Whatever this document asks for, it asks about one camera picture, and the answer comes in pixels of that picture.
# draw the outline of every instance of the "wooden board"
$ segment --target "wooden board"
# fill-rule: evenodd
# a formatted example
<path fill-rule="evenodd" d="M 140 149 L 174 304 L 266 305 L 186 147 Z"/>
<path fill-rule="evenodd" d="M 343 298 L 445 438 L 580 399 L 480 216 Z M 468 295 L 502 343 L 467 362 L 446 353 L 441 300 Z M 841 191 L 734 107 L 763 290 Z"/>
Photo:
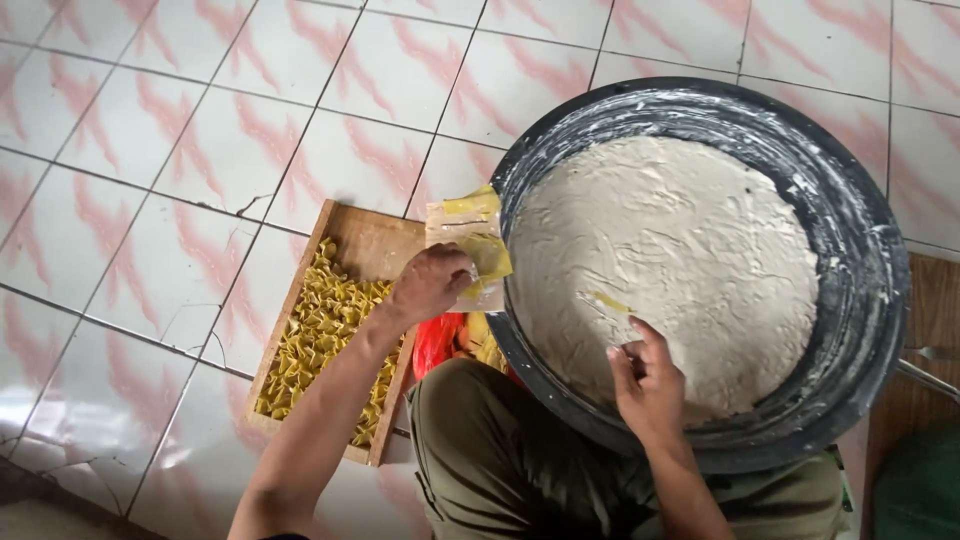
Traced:
<path fill-rule="evenodd" d="M 424 247 L 437 243 L 459 242 L 472 233 L 492 234 L 500 237 L 500 212 L 483 216 L 479 211 L 447 215 L 444 203 L 426 205 L 426 242 Z M 489 291 L 479 298 L 460 297 L 448 311 L 503 311 L 503 280 L 491 282 Z"/>
<path fill-rule="evenodd" d="M 317 218 L 317 224 L 300 259 L 300 266 L 290 284 L 287 298 L 276 319 L 274 331 L 270 335 L 270 344 L 263 352 L 247 397 L 244 420 L 269 434 L 279 430 L 282 422 L 254 412 L 256 398 L 260 395 L 267 374 L 273 367 L 276 349 L 279 347 L 283 329 L 286 328 L 287 318 L 303 289 L 304 271 L 313 264 L 317 245 L 328 236 L 337 245 L 334 261 L 340 264 L 351 279 L 368 282 L 395 280 L 407 261 L 423 249 L 424 241 L 422 223 L 341 205 L 329 199 L 324 202 L 320 217 Z M 344 452 L 344 457 L 347 459 L 374 467 L 380 464 L 384 447 L 394 428 L 396 402 L 402 395 L 402 389 L 409 375 L 410 357 L 413 354 L 416 334 L 417 327 L 413 327 L 406 333 L 406 338 L 403 340 L 403 347 L 396 362 L 396 372 L 387 389 L 383 412 L 373 433 L 370 448 L 361 449 L 348 445 Z"/>
<path fill-rule="evenodd" d="M 907 317 L 905 347 L 960 350 L 960 264 L 911 254 L 910 273 L 913 298 Z M 919 355 L 902 358 L 941 380 L 960 386 L 958 361 L 927 360 Z M 893 376 L 870 412 L 861 538 L 872 537 L 872 486 L 883 458 L 905 435 L 958 417 L 960 405 L 947 396 L 903 375 Z"/>

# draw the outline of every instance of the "khaki pants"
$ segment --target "khaki pants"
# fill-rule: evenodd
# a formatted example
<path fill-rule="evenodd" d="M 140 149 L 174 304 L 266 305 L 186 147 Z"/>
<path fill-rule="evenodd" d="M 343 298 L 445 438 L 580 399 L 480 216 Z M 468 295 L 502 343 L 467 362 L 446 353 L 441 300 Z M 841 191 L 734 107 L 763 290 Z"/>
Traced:
<path fill-rule="evenodd" d="M 663 536 L 645 460 L 587 440 L 491 367 L 452 358 L 407 402 L 421 501 L 437 538 Z M 826 453 L 710 476 L 707 485 L 738 538 L 837 531 L 841 482 Z"/>

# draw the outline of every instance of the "tile floor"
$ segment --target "tile floor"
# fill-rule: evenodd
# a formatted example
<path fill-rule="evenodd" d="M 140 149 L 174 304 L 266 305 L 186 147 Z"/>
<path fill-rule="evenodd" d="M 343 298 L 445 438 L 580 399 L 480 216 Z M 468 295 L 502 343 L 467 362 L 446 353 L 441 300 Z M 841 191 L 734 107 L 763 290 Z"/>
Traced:
<path fill-rule="evenodd" d="M 960 261 L 960 0 L 0 0 L 0 454 L 223 536 L 239 421 L 324 198 L 422 219 L 592 87 L 736 83 L 833 132 Z M 429 537 L 408 438 L 331 536 Z"/>

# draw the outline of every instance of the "person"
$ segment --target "person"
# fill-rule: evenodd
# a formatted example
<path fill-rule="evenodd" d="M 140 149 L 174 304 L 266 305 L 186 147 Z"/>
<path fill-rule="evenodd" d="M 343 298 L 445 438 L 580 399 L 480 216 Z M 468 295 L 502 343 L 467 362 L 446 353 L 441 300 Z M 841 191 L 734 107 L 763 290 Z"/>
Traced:
<path fill-rule="evenodd" d="M 263 453 L 229 537 L 311 537 L 383 358 L 470 283 L 467 254 L 437 244 L 406 265 Z M 608 350 L 616 405 L 646 459 L 572 430 L 489 366 L 452 358 L 407 394 L 426 517 L 437 538 L 830 538 L 841 483 L 826 454 L 737 476 L 702 477 L 684 439 L 684 374 L 667 343 L 632 317 L 639 340 Z"/>

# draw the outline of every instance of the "green cloth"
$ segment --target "green cloth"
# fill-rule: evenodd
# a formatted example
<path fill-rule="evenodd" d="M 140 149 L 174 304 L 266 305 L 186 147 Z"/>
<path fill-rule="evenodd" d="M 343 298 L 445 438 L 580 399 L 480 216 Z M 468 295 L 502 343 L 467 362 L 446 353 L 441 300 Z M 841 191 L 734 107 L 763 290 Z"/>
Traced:
<path fill-rule="evenodd" d="M 960 538 L 960 426 L 904 437 L 874 484 L 874 538 Z"/>
<path fill-rule="evenodd" d="M 491 367 L 452 358 L 407 401 L 437 538 L 663 536 L 645 460 L 587 440 Z M 707 484 L 737 538 L 831 538 L 839 527 L 841 481 L 826 453 Z"/>

